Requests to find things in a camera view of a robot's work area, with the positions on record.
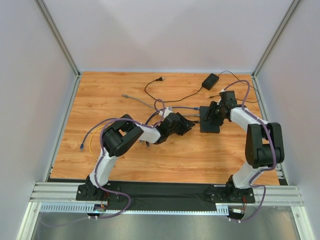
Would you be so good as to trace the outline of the black network switch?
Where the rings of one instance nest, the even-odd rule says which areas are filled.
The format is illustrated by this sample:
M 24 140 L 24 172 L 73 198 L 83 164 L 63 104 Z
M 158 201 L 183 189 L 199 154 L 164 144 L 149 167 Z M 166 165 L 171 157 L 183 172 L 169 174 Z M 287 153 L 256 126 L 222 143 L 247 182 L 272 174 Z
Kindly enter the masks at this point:
M 200 114 L 200 132 L 201 133 L 210 133 L 210 134 L 219 134 L 220 127 L 215 125 L 211 120 L 206 119 L 206 113 L 208 111 L 208 106 L 200 106 L 199 114 Z

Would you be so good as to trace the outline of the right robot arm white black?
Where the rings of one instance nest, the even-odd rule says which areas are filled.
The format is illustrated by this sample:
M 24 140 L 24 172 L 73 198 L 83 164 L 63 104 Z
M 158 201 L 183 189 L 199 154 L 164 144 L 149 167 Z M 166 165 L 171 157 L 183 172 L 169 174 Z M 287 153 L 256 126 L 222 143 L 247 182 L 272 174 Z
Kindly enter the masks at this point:
M 259 176 L 275 169 L 285 158 L 281 125 L 262 120 L 240 104 L 212 101 L 205 116 L 216 126 L 224 120 L 236 123 L 246 132 L 245 162 L 231 175 L 224 187 L 230 200 L 247 197 L 255 187 Z

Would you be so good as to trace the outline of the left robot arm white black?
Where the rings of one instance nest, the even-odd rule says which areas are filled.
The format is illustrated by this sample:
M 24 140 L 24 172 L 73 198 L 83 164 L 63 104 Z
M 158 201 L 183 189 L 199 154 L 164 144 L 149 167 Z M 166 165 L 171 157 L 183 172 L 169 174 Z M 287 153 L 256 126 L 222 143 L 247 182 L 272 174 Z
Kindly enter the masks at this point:
M 76 200 L 103 201 L 108 192 L 118 195 L 118 191 L 105 188 L 118 157 L 126 154 L 137 141 L 159 145 L 171 135 L 183 136 L 194 126 L 193 121 L 172 111 L 162 113 L 154 125 L 138 122 L 128 114 L 111 119 L 102 128 L 99 158 L 84 184 L 78 186 Z

